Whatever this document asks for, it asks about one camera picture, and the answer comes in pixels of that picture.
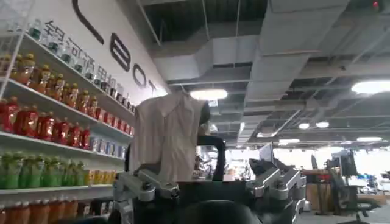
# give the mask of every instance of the ceiling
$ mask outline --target ceiling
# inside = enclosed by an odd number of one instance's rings
[[[228,91],[211,123],[229,144],[390,139],[390,95],[350,90],[389,78],[390,15],[381,1],[380,12],[371,0],[141,2],[156,37],[151,56],[172,91]],[[319,121],[330,126],[298,128]]]

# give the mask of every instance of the floor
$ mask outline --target floor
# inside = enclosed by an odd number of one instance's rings
[[[362,221],[371,224],[390,224],[390,204],[368,212],[369,217],[360,215]],[[336,224],[340,222],[356,220],[355,217],[344,216],[319,216],[311,213],[303,213],[299,216],[296,224]]]

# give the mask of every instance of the white cloth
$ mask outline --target white cloth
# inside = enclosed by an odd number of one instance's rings
[[[148,99],[136,108],[129,170],[161,161],[160,178],[190,181],[204,102],[180,92]]]

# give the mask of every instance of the fluorescent light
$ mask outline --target fluorescent light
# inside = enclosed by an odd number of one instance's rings
[[[299,139],[279,139],[279,145],[287,145],[289,143],[298,143]]]
[[[375,94],[390,91],[390,80],[363,81],[352,86],[356,93]]]
[[[244,127],[245,127],[245,122],[241,122],[241,123],[239,124],[239,132],[238,132],[238,134],[241,134],[241,132],[243,132]]]
[[[318,122],[318,123],[316,123],[316,126],[319,128],[327,128],[327,127],[329,127],[329,122],[326,122],[326,121]]]
[[[299,124],[299,129],[308,129],[310,127],[310,124],[309,123],[302,123],[302,124]]]
[[[190,92],[192,98],[197,100],[219,100],[227,97],[227,91],[224,89],[203,89]]]
[[[382,141],[381,137],[359,137],[357,139],[358,142],[378,142]]]

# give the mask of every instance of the black handle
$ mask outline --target black handle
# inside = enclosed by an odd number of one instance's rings
[[[225,172],[225,151],[226,145],[222,138],[215,136],[198,136],[197,145],[213,145],[218,150],[217,166],[215,168],[213,181],[223,181]]]

